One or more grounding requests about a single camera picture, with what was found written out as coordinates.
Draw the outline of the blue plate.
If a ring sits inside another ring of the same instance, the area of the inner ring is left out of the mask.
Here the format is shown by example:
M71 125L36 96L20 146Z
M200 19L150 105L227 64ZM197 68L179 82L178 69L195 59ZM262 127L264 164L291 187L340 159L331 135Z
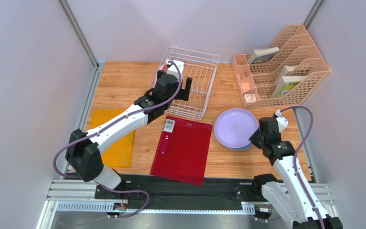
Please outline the blue plate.
M243 147L237 147L237 148L234 148L234 147L226 147L226 148L228 148L230 150L235 150L235 151L243 151L243 150L247 150L247 149L251 148L252 146L253 146L253 144L250 143L250 144L248 144L246 146L243 146Z

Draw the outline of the purple plate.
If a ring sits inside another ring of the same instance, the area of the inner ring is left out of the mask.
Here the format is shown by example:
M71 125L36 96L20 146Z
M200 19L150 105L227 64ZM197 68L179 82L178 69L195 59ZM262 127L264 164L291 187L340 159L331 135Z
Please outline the purple plate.
M258 129L255 116L242 108L233 108L221 113L214 124L214 134L225 147L243 147Z

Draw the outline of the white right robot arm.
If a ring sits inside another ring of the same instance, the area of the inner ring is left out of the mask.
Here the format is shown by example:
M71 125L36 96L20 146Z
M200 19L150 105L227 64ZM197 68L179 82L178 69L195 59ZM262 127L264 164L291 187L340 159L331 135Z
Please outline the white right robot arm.
M283 112L259 119L259 127L250 136L250 142L261 149L263 155L279 173L286 189L282 189L273 174L255 176L251 194L270 202L290 229L341 229L339 217L332 217L320 203L300 167L297 155L310 134L310 126L298 148L281 139L288 121Z

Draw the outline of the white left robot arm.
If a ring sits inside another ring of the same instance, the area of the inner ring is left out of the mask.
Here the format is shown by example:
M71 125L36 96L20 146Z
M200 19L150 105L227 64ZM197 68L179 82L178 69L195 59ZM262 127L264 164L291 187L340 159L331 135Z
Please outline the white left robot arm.
M182 87L181 75L158 71L155 86L120 115L105 124L84 132L74 130L66 145L65 159L84 182L94 181L109 189L122 182L120 175L104 165L102 153L118 140L162 116L173 100L188 101L192 78Z

